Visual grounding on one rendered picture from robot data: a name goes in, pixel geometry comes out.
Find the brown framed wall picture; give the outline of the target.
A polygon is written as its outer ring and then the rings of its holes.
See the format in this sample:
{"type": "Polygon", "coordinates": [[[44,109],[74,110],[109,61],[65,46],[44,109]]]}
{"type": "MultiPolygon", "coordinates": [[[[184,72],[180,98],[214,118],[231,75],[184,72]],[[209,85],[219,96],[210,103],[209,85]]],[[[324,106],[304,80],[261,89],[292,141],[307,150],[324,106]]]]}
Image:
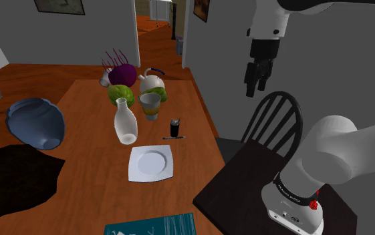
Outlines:
{"type": "Polygon", "coordinates": [[[194,0],[193,13],[205,23],[208,19],[209,0],[194,0]]]}

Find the grey cup with yellow sleeve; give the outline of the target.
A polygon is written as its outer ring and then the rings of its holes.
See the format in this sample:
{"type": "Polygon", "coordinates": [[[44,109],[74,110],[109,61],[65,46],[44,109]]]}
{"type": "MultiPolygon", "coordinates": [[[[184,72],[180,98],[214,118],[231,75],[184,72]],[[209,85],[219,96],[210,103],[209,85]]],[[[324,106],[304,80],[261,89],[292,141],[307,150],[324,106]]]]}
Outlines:
{"type": "Polygon", "coordinates": [[[138,96],[142,110],[148,121],[154,121],[158,117],[161,97],[156,93],[145,93],[138,96]]]}

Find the teal book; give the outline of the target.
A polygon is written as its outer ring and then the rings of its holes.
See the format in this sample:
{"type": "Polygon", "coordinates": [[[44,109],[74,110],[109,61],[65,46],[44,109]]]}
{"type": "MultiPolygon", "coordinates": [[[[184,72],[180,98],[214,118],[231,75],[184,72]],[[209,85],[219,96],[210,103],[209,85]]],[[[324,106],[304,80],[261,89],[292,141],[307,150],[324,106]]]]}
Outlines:
{"type": "Polygon", "coordinates": [[[192,213],[108,224],[104,235],[197,235],[192,213]]]}

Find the black post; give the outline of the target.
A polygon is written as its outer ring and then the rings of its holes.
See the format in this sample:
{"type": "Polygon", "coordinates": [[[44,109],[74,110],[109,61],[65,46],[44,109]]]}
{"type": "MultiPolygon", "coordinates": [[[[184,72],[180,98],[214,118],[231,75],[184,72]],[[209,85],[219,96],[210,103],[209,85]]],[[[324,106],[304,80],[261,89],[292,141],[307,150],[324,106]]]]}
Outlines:
{"type": "Polygon", "coordinates": [[[171,40],[176,40],[176,12],[177,12],[177,4],[172,3],[172,37],[171,37],[171,40]]]}

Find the dark framed wall picture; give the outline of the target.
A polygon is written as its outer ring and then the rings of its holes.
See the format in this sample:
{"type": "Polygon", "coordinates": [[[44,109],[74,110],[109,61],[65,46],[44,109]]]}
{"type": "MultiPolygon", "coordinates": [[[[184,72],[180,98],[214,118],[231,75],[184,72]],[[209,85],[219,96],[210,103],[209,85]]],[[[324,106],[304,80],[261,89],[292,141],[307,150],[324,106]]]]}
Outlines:
{"type": "Polygon", "coordinates": [[[85,15],[82,0],[34,0],[34,3],[42,13],[85,15]]]}

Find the green lettuce head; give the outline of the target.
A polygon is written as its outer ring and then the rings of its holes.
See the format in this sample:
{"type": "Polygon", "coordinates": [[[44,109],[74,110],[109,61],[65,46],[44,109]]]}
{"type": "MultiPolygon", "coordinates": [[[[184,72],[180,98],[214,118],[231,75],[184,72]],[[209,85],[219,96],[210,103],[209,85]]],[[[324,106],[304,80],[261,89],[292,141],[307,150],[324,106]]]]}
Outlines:
{"type": "Polygon", "coordinates": [[[109,85],[107,88],[107,94],[111,103],[117,106],[116,100],[118,98],[125,98],[128,107],[134,104],[134,95],[132,90],[126,85],[109,85]]]}
{"type": "Polygon", "coordinates": [[[155,93],[160,96],[160,102],[164,103],[167,100],[167,92],[165,88],[163,87],[153,87],[151,89],[147,89],[146,91],[143,91],[138,97],[141,95],[144,95],[146,93],[155,93]]]}

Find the small black cup with spoon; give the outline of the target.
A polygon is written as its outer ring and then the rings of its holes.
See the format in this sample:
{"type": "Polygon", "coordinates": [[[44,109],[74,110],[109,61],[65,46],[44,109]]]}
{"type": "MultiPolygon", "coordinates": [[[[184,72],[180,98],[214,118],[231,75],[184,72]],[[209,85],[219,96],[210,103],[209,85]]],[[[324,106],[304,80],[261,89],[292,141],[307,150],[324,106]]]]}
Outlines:
{"type": "Polygon", "coordinates": [[[172,119],[170,121],[170,136],[171,137],[178,137],[179,126],[180,126],[180,119],[172,119]]]}

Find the large blue vase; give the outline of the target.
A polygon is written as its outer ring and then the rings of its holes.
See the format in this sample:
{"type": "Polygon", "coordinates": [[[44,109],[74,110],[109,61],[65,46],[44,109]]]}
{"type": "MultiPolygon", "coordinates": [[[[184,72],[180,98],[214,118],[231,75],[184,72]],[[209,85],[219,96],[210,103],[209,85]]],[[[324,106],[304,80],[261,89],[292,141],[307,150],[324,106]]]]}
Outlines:
{"type": "Polygon", "coordinates": [[[5,112],[10,134],[39,150],[58,147],[65,137],[61,110],[50,100],[32,97],[13,103],[5,112]]]}

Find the white bottle vase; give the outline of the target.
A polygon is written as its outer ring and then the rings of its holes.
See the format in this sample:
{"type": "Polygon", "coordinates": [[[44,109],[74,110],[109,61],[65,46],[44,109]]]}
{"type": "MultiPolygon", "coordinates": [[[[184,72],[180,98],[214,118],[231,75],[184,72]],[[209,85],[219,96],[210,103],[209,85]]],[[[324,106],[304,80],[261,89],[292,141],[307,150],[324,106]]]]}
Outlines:
{"type": "Polygon", "coordinates": [[[128,108],[125,98],[118,98],[116,103],[118,108],[114,116],[116,135],[122,144],[133,144],[138,137],[138,126],[135,115],[128,108]]]}

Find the purple beet with stalks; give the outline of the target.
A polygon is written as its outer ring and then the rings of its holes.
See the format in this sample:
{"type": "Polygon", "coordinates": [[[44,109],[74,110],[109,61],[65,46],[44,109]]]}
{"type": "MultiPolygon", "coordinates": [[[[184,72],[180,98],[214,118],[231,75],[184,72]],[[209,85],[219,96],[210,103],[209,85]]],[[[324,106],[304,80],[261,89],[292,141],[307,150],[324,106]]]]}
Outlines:
{"type": "Polygon", "coordinates": [[[121,55],[116,53],[116,50],[113,49],[116,58],[112,58],[108,53],[108,57],[112,60],[112,64],[109,61],[105,62],[102,59],[102,65],[104,71],[107,68],[112,68],[112,71],[109,73],[108,77],[110,80],[110,85],[126,85],[131,87],[136,82],[137,72],[135,67],[132,64],[129,64],[126,56],[119,50],[121,55]]]}

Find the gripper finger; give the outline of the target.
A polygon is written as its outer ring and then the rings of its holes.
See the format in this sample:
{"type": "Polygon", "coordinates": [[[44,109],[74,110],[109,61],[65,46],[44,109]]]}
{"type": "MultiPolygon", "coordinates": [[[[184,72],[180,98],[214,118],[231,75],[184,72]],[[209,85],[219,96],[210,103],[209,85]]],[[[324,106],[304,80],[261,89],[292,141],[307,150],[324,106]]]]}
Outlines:
{"type": "Polygon", "coordinates": [[[273,60],[261,60],[258,67],[258,87],[259,91],[264,91],[267,80],[271,77],[273,60]]]}
{"type": "Polygon", "coordinates": [[[249,62],[247,64],[247,69],[245,72],[245,79],[244,83],[247,86],[246,90],[246,96],[247,97],[253,97],[255,93],[255,70],[256,70],[256,64],[253,62],[249,62]]]}

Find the black spindle-back chair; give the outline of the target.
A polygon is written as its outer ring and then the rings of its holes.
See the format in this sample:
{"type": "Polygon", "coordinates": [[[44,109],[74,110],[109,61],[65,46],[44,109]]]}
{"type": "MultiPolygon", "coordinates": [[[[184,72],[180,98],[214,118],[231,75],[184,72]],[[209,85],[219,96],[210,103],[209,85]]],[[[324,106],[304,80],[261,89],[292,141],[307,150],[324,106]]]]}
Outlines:
{"type": "Polygon", "coordinates": [[[225,163],[251,140],[275,153],[291,142],[283,155],[285,160],[290,160],[300,145],[302,132],[303,117],[297,100],[286,91],[274,91],[259,102],[241,140],[215,140],[225,163]]]}

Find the brown wooden table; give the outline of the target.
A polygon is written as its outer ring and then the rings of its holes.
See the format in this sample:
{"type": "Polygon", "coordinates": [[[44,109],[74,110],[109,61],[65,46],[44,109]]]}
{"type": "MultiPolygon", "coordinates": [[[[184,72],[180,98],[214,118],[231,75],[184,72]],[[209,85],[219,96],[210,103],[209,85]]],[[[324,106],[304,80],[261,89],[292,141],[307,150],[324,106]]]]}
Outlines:
{"type": "Polygon", "coordinates": [[[0,218],[0,235],[103,235],[108,224],[192,213],[197,235],[221,235],[194,206],[194,197],[224,166],[211,127],[191,81],[168,80],[168,99],[155,121],[139,103],[131,110],[138,122],[137,146],[169,145],[172,178],[153,183],[128,181],[132,148],[114,129],[116,108],[106,89],[93,79],[77,80],[58,107],[66,123],[62,144],[50,155],[65,161],[57,192],[32,209],[0,218]],[[170,121],[180,119],[178,136],[170,121]]]}

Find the white square plate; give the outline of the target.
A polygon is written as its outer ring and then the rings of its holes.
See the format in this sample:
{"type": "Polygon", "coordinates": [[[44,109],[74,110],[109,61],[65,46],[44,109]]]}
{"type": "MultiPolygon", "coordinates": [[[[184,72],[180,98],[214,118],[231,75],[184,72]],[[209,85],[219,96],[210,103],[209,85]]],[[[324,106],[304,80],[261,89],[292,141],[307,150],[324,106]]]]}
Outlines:
{"type": "Polygon", "coordinates": [[[169,145],[133,147],[128,163],[129,182],[157,182],[173,177],[169,145]]]}

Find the dark robot stand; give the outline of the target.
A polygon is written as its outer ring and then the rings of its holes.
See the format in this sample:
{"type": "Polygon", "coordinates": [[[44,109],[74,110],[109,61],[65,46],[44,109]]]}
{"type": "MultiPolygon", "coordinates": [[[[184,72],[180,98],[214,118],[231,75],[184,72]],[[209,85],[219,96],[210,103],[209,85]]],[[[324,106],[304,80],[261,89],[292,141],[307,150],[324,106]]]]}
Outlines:
{"type": "MultiPolygon", "coordinates": [[[[194,198],[193,204],[224,235],[297,235],[272,220],[261,189],[285,165],[282,156],[256,141],[246,143],[194,198]]],[[[357,215],[329,185],[320,189],[322,235],[356,235],[357,215]]]]}

